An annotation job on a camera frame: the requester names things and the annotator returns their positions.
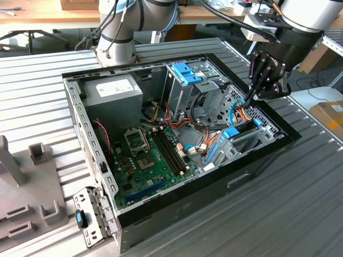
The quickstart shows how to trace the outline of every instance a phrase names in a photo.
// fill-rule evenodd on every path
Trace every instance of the green circuit board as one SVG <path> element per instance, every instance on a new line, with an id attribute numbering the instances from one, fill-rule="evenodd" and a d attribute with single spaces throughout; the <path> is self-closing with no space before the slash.
<path id="1" fill-rule="evenodd" d="M 165 128 L 161 133 L 168 137 L 170 149 L 177 153 L 176 144 L 179 141 L 173 130 Z M 183 175 L 173 172 L 163 156 L 163 151 L 159 149 L 158 143 L 155 142 L 153 132 L 147 132 L 145 135 L 150 150 L 148 153 L 141 152 L 137 153 L 137 155 L 131 155 L 130 148 L 124 137 L 117 139 L 116 147 L 120 148 L 120 153 L 115 151 L 113 174 L 119 187 L 119 191 L 115 195 L 118 209 L 125 208 L 199 174 L 196 165 L 187 157 L 180 158 L 187 167 L 186 172 Z M 130 197 L 134 194 L 144 190 L 149 192 L 143 192 L 139 197 L 130 200 Z"/>

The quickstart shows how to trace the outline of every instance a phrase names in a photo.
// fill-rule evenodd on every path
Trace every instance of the blue latch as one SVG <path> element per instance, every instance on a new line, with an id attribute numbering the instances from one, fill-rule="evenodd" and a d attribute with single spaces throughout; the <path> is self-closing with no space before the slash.
<path id="1" fill-rule="evenodd" d="M 226 139 L 229 139 L 229 138 L 234 137 L 235 135 L 238 135 L 239 133 L 240 132 L 235 127 L 230 127 L 230 128 L 227 128 L 226 130 L 224 130 L 223 136 Z"/>
<path id="2" fill-rule="evenodd" d="M 189 68 L 186 63 L 174 63 L 172 65 L 175 73 L 183 80 L 186 85 L 202 82 L 203 79 L 195 75 L 193 70 Z"/>
<path id="3" fill-rule="evenodd" d="M 81 222 L 81 213 L 78 213 L 77 215 L 76 215 L 76 219 L 77 219 L 77 222 Z"/>
<path id="4" fill-rule="evenodd" d="M 206 164 L 206 165 L 208 165 L 208 164 L 209 164 L 209 162 L 210 162 L 211 158 L 213 157 L 213 155 L 214 155 L 215 151 L 217 151 L 217 149 L 218 149 L 218 148 L 219 148 L 219 146 L 218 146 L 218 145 L 215 145 L 215 146 L 213 147 L 213 150 L 212 150 L 212 152 L 210 153 L 209 157 L 207 158 L 207 160 L 206 160 L 206 162 L 205 162 L 205 164 Z"/>
<path id="5" fill-rule="evenodd" d="M 258 128 L 262 127 L 262 121 L 260 119 L 254 119 L 253 122 L 257 125 Z"/>

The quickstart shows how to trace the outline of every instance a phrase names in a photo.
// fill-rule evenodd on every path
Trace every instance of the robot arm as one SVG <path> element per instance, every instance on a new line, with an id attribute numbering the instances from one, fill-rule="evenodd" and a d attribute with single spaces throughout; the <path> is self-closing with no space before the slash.
<path id="1" fill-rule="evenodd" d="M 99 11 L 101 23 L 107 21 L 101 27 L 96 56 L 102 66 L 116 66 L 136 60 L 135 31 L 171 29 L 178 5 L 176 0 L 100 0 Z"/>
<path id="2" fill-rule="evenodd" d="M 277 28 L 275 42 L 251 55 L 250 91 L 245 106 L 257 99 L 276 99 L 290 94 L 285 73 L 301 63 L 343 8 L 342 0 L 285 0 L 282 16 L 256 14 L 264 26 Z"/>

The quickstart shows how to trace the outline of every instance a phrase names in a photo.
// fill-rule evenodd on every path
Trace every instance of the ram slot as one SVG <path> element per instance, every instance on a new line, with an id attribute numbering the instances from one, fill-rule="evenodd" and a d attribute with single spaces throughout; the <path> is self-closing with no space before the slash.
<path id="1" fill-rule="evenodd" d="M 162 156 L 165 158 L 174 175 L 179 175 L 181 171 L 185 172 L 186 167 L 180 157 L 170 145 L 167 137 L 163 133 L 152 135 L 152 139 L 157 144 Z"/>

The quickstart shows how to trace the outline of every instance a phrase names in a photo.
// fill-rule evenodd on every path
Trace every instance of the slotted metal surface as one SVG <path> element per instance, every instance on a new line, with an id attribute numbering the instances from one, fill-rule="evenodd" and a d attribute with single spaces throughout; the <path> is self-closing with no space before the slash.
<path id="1" fill-rule="evenodd" d="M 343 56 L 343 29 L 332 28 L 325 31 L 323 44 Z"/>
<path id="2" fill-rule="evenodd" d="M 215 53 L 245 82 L 248 62 L 219 39 L 142 45 L 141 59 Z M 8 256 L 118 256 L 112 240 L 87 250 L 72 196 L 92 185 L 72 128 L 61 72 L 98 67 L 90 51 L 3 58 L 0 134 L 10 151 L 36 142 L 54 151 L 67 225 L 1 253 Z M 125 256 L 341 256 L 342 142 L 288 98 L 270 105 L 301 134 L 259 178 L 147 239 Z"/>

